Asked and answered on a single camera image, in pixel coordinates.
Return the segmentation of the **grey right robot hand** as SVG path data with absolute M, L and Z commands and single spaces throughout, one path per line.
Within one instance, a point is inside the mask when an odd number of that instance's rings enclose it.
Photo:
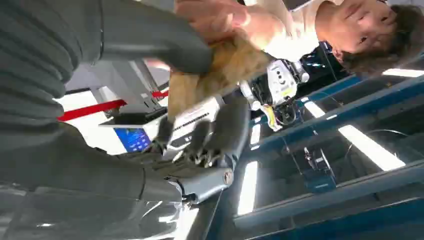
M 212 51 L 174 14 L 132 0 L 3 0 L 0 3 L 0 205 L 69 208 L 182 200 L 181 186 L 157 175 L 158 155 L 109 155 L 60 122 L 57 102 L 82 63 L 158 58 L 204 74 Z

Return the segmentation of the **person's left hand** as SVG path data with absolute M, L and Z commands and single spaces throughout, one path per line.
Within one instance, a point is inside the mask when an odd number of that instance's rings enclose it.
M 234 36 L 251 18 L 247 7 L 235 0 L 175 0 L 174 12 L 209 44 Z

